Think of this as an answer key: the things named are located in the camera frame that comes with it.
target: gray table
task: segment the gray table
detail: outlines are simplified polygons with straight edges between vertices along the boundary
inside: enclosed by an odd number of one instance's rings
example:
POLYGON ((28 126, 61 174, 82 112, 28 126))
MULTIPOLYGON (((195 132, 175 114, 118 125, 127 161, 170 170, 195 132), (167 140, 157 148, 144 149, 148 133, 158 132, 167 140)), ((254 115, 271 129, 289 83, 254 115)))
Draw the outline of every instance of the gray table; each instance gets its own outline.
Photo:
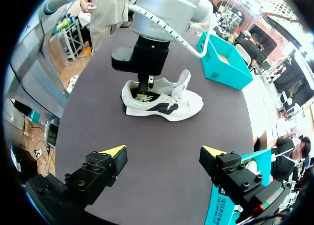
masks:
MULTIPOLYGON (((186 39, 192 46, 198 41, 188 34, 186 39)), ((162 75, 176 82, 189 69, 188 89, 203 97, 203 109, 181 122, 127 116, 120 93, 136 75, 114 70, 111 54, 136 41, 130 29, 118 30, 80 75, 59 128, 57 177, 63 181, 64 174, 77 170, 93 150, 125 144, 128 163, 113 187, 105 188, 86 211, 122 225, 204 224, 212 183, 199 164, 201 146, 238 154, 253 151, 243 93, 206 79, 200 60, 172 42, 162 75)))

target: red wall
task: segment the red wall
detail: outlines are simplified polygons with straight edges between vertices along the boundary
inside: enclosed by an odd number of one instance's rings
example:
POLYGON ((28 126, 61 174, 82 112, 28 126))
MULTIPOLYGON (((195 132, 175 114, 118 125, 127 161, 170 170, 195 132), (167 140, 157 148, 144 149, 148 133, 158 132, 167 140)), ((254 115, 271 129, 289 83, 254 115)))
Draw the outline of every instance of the red wall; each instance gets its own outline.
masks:
MULTIPOLYGON (((222 0, 214 0, 213 2, 216 5, 218 5, 218 3, 221 1, 222 0)), ((241 13, 245 17, 244 23, 242 24, 241 27, 235 30, 235 33, 240 34, 241 31, 250 30, 252 25, 257 25, 277 43, 277 47, 267 57, 267 60, 269 61, 269 63, 272 64, 275 60, 282 58, 283 57, 282 50, 289 42, 279 32, 277 32, 277 30, 272 28, 271 31, 268 31, 265 28, 265 26, 261 23, 261 21, 257 19, 256 16, 253 13, 251 13, 250 10, 248 10, 240 2, 236 2, 234 5, 234 8, 241 11, 241 13)))

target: white sneaker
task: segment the white sneaker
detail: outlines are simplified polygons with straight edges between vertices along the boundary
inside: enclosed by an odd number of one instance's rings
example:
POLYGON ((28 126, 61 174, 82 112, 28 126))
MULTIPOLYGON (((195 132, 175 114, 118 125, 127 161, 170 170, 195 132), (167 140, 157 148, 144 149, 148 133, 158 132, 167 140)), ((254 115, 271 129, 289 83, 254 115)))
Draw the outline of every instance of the white sneaker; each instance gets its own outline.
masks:
POLYGON ((245 166, 245 168, 250 170, 255 175, 258 174, 258 172, 257 172, 257 163, 256 163, 255 160, 251 160, 250 162, 248 162, 247 165, 245 166))
POLYGON ((203 98, 186 90, 191 74, 184 70, 177 83, 165 78, 156 80, 149 95, 139 100, 137 95, 138 82, 127 81, 122 89, 121 98, 126 107, 126 114, 132 116, 160 115, 174 122, 190 118, 203 107, 203 98))

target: white shirt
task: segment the white shirt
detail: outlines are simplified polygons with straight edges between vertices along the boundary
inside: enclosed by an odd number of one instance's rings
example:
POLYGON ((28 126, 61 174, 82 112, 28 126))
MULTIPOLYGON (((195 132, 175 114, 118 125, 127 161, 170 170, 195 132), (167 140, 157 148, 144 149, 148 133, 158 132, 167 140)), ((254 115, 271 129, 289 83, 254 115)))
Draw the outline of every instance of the white shirt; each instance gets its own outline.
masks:
POLYGON ((91 0, 97 6, 91 15, 91 31, 128 21, 129 0, 91 0))

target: man in black shirt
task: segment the man in black shirt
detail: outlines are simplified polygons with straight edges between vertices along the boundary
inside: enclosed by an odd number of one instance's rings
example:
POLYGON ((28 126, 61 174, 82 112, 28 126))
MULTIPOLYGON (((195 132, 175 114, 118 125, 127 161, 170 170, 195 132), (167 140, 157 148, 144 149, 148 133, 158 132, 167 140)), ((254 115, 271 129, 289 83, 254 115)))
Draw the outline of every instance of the man in black shirt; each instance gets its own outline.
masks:
POLYGON ((277 181, 288 180, 293 172, 295 162, 308 156, 311 150, 311 141, 308 137, 302 139, 295 148, 291 139, 277 139, 272 141, 267 148, 271 149, 271 179, 277 181))
POLYGON ((260 53, 259 49, 257 48, 257 44, 260 42, 260 37, 256 34, 253 33, 252 36, 250 37, 250 40, 246 38, 242 38, 238 40, 238 44, 241 45, 241 47, 244 48, 244 50, 249 54, 251 58, 251 65, 252 67, 256 64, 256 59, 260 53))

